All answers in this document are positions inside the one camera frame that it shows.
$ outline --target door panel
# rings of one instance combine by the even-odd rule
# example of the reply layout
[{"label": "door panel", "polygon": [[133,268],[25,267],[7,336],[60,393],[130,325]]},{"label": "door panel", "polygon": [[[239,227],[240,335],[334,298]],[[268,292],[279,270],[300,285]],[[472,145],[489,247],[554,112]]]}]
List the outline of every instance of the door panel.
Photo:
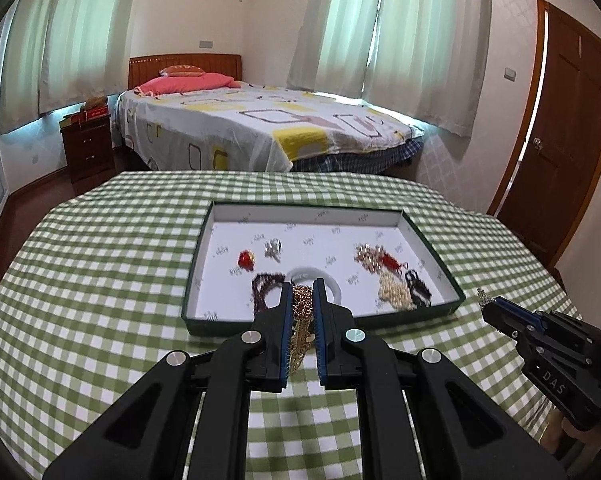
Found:
[{"label": "door panel", "polygon": [[577,218],[600,154],[601,40],[549,6],[539,108],[498,214],[543,264],[549,264]]}]

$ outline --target silver screw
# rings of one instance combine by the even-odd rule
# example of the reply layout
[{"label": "silver screw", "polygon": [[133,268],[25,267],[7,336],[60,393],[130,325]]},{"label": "silver screw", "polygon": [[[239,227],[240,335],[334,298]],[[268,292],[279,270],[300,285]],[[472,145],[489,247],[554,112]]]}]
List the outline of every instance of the silver screw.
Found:
[{"label": "silver screw", "polygon": [[167,364],[170,366],[180,366],[187,359],[187,356],[184,352],[171,352],[170,355],[167,356]]},{"label": "silver screw", "polygon": [[360,343],[363,339],[365,339],[365,332],[363,332],[360,328],[350,328],[347,332],[345,332],[345,337],[352,343]]},{"label": "silver screw", "polygon": [[441,360],[441,353],[436,348],[426,348],[421,355],[427,363],[434,364]]},{"label": "silver screw", "polygon": [[253,345],[260,341],[261,335],[257,330],[247,330],[247,332],[243,332],[243,335],[240,338],[243,340],[243,343]]}]

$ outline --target green and white tablecloth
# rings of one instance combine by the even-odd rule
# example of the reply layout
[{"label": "green and white tablecloth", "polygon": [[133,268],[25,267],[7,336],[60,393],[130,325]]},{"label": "green and white tablecloth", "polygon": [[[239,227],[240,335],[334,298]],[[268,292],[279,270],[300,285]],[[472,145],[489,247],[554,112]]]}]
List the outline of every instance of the green and white tablecloth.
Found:
[{"label": "green and white tablecloth", "polygon": [[[380,176],[125,173],[54,208],[0,284],[0,436],[34,478],[166,352],[221,343],[191,337],[180,318],[212,200],[403,208],[468,299],[453,317],[380,334],[397,349],[441,350],[539,437],[549,403],[513,343],[483,322],[476,289],[530,310],[575,309],[497,220]],[[360,478],[359,442],[354,392],[325,393],[309,354],[281,395],[252,395],[246,476]]]}]

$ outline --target white bangle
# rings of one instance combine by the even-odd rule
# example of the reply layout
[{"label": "white bangle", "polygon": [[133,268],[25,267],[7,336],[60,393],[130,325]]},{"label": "white bangle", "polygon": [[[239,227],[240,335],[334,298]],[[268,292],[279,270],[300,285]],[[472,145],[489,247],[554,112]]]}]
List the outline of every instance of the white bangle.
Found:
[{"label": "white bangle", "polygon": [[341,292],[337,280],[332,278],[332,276],[324,270],[317,269],[316,267],[296,267],[285,275],[286,282],[303,282],[304,280],[313,281],[317,278],[323,278],[323,280],[325,280],[325,286],[332,291],[332,296],[334,297],[333,303],[340,305]]}]

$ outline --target pillow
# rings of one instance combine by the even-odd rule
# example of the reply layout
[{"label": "pillow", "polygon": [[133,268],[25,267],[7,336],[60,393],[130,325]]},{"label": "pillow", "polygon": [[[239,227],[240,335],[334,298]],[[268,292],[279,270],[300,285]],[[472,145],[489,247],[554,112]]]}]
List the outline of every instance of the pillow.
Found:
[{"label": "pillow", "polygon": [[200,77],[157,77],[134,89],[141,96],[158,96],[164,94],[184,94],[196,90],[213,90],[216,88],[240,88],[240,83],[233,77],[223,74],[209,73]]},{"label": "pillow", "polygon": [[198,77],[205,73],[205,70],[194,65],[172,65],[159,72],[165,77]]}]

